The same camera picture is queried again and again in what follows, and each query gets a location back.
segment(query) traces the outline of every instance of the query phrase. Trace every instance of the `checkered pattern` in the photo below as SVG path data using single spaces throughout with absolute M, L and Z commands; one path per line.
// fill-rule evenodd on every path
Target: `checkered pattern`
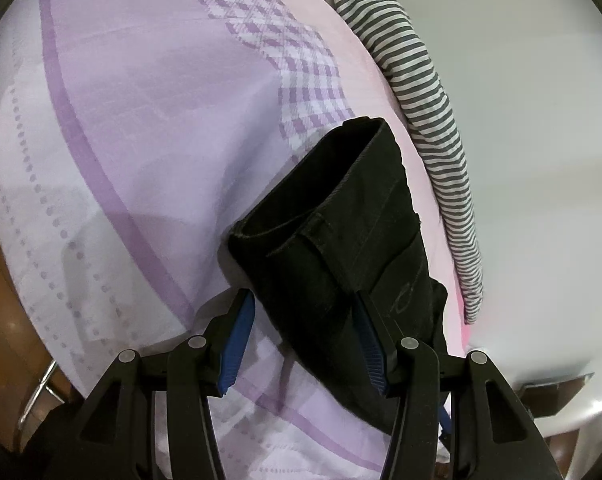
M 354 116 L 340 86 L 332 53 L 312 27 L 280 0 L 199 0 L 210 18 L 225 20 L 241 43 L 258 50 L 281 76 L 280 130 L 299 153 Z

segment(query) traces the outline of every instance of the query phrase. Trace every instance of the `mattress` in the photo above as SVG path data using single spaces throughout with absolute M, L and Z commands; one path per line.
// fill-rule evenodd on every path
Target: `mattress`
M 0 241 L 23 307 L 87 395 L 118 352 L 197 333 L 228 229 L 347 118 L 401 149 L 450 354 L 463 301 L 430 181 L 383 75 L 323 0 L 15 0 L 0 22 Z M 389 437 L 340 407 L 257 306 L 210 409 L 228 478 L 377 478 Z M 158 462 L 169 472 L 164 397 Z

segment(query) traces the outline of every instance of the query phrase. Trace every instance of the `black jeans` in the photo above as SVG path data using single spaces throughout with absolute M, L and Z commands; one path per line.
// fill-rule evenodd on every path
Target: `black jeans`
M 365 290 L 404 336 L 447 353 L 445 287 L 428 273 L 405 170 L 383 119 L 328 133 L 228 240 L 281 336 L 348 410 L 386 433 L 395 399 L 370 384 L 351 318 Z

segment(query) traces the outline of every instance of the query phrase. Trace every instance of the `white wall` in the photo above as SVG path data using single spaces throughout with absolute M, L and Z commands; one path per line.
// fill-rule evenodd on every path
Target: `white wall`
M 485 300 L 514 382 L 602 352 L 602 17 L 590 0 L 399 0 L 450 94 Z

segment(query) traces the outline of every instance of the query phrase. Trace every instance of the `striped pillow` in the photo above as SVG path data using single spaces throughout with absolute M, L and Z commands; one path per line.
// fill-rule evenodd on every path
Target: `striped pillow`
M 408 120 L 430 176 L 459 277 L 465 322 L 476 321 L 483 297 L 481 253 L 470 181 L 452 106 L 430 55 L 396 0 L 326 0 L 372 55 Z

